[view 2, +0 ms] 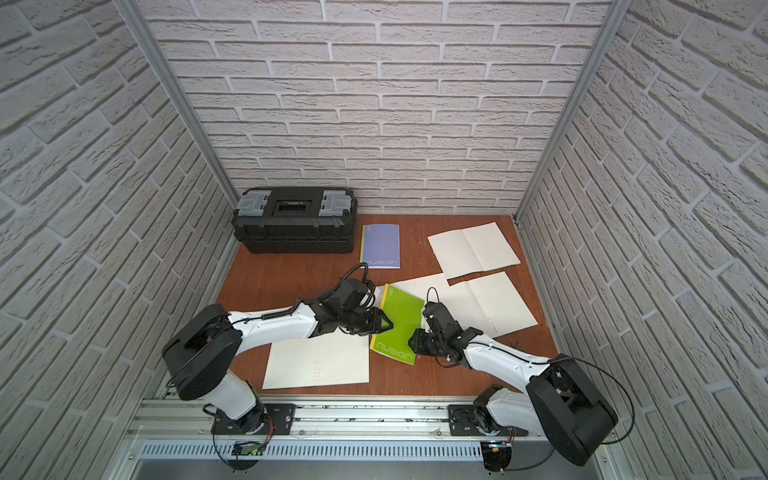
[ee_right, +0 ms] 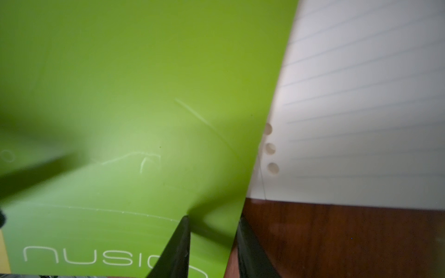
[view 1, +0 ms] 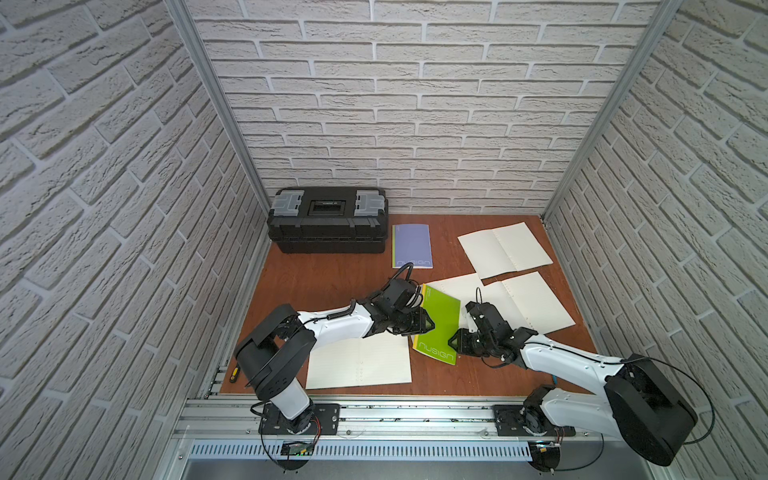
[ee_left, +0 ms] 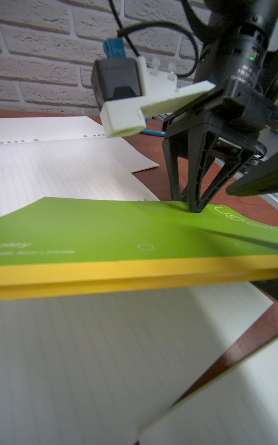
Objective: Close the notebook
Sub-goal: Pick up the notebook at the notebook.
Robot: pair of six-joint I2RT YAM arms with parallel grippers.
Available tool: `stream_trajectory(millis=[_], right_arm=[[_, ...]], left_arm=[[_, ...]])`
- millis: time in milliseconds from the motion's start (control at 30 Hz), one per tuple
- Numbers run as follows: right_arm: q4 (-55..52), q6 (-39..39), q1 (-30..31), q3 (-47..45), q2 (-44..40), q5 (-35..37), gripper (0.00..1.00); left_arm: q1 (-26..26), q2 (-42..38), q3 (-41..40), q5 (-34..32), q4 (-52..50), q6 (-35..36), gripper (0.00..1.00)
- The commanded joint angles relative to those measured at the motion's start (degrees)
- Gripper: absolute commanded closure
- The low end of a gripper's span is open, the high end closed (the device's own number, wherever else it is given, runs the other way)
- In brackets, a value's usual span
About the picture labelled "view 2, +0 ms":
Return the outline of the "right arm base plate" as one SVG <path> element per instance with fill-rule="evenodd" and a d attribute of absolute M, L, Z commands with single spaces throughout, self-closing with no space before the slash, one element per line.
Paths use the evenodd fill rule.
<path fill-rule="evenodd" d="M 448 421 L 452 437 L 480 436 L 489 438 L 528 437 L 529 431 L 519 426 L 498 424 L 485 408 L 474 405 L 451 404 L 448 406 Z"/>

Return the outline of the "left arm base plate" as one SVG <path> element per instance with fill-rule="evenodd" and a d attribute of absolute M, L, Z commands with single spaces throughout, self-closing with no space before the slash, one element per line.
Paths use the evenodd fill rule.
<path fill-rule="evenodd" d="M 296 409 L 297 405 L 292 403 L 257 404 L 237 420 L 216 409 L 211 432 L 215 435 L 288 435 Z"/>

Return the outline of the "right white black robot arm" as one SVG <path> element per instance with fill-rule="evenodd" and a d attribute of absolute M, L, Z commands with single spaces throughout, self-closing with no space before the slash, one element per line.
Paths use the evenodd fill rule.
<path fill-rule="evenodd" d="M 493 385 L 473 401 L 471 422 L 485 434 L 522 429 L 541 434 L 554 451 L 583 466 L 618 423 L 618 415 L 576 359 L 534 356 L 503 345 L 475 328 L 449 338 L 418 329 L 415 353 L 444 358 L 512 386 Z"/>

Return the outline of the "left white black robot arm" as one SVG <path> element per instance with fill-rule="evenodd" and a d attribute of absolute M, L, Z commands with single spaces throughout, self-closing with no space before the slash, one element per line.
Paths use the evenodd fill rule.
<path fill-rule="evenodd" d="M 234 359 L 256 347 L 338 329 L 356 336 L 390 331 L 394 323 L 374 305 L 374 289 L 369 280 L 343 278 L 319 297 L 282 310 L 230 312 L 209 305 L 163 347 L 169 383 L 182 400 L 202 399 L 235 423 L 260 424 L 262 404 L 251 385 L 230 371 Z"/>

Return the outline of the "purple cover notebook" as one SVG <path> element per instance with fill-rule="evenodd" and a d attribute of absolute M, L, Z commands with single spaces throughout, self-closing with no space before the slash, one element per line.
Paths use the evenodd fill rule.
<path fill-rule="evenodd" d="M 369 224 L 362 230 L 360 261 L 370 269 L 399 269 L 400 226 Z"/>

